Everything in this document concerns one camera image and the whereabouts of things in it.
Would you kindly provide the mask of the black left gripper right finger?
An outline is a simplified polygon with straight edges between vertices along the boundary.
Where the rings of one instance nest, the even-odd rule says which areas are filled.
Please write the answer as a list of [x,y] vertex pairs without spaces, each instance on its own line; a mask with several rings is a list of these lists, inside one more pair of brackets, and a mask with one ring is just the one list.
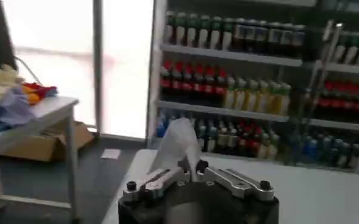
[[272,201],[274,188],[266,180],[257,181],[233,169],[217,169],[206,160],[199,160],[196,166],[198,178],[207,183],[217,183],[234,197],[245,199],[253,196],[259,201]]

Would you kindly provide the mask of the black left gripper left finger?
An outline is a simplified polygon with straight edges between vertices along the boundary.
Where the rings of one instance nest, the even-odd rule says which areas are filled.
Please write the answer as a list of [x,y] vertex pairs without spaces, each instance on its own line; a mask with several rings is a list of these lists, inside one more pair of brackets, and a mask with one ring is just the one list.
[[184,186],[191,181],[191,169],[186,159],[170,169],[156,169],[139,180],[128,181],[123,190],[124,203],[137,203],[143,198],[162,198],[174,184]]

